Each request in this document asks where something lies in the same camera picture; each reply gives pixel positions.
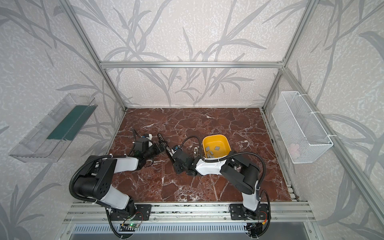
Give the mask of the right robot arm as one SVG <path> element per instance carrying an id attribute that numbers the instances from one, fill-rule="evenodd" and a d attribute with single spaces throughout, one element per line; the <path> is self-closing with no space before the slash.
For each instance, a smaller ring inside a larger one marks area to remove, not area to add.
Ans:
<path id="1" fill-rule="evenodd" d="M 231 151 L 221 158 L 193 158 L 182 149 L 168 150 L 167 155 L 177 174 L 189 176 L 220 175 L 242 193 L 243 206 L 233 220 L 256 220 L 260 216 L 260 188 L 267 173 L 265 160 L 252 152 Z"/>

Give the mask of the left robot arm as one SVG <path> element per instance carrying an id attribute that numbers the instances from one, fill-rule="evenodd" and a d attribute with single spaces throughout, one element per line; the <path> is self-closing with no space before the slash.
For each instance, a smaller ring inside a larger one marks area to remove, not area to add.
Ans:
<path id="1" fill-rule="evenodd" d="M 158 134 L 157 143 L 150 136 L 135 140 L 132 156 L 90 156 L 72 176 L 70 194 L 77 200 L 132 216 L 137 212 L 134 200 L 112 186 L 114 174 L 141 170 L 147 161 L 164 152 L 167 146 L 168 143 Z"/>

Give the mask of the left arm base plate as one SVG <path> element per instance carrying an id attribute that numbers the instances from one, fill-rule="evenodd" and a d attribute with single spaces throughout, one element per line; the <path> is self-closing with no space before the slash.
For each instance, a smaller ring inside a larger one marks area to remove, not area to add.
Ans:
<path id="1" fill-rule="evenodd" d="M 112 221 L 148 221 L 151 210 L 150 204 L 135 204 L 135 206 L 128 206 L 125 210 L 112 209 L 110 219 Z"/>

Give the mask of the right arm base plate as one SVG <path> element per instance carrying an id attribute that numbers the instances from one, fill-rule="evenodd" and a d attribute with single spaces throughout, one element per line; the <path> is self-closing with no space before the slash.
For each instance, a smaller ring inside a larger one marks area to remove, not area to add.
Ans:
<path id="1" fill-rule="evenodd" d="M 259 204 L 257 209 L 251 211 L 243 206 L 243 204 L 230 204 L 229 212 L 232 220 L 256 220 L 256 221 L 269 221 L 270 206 L 268 204 Z"/>

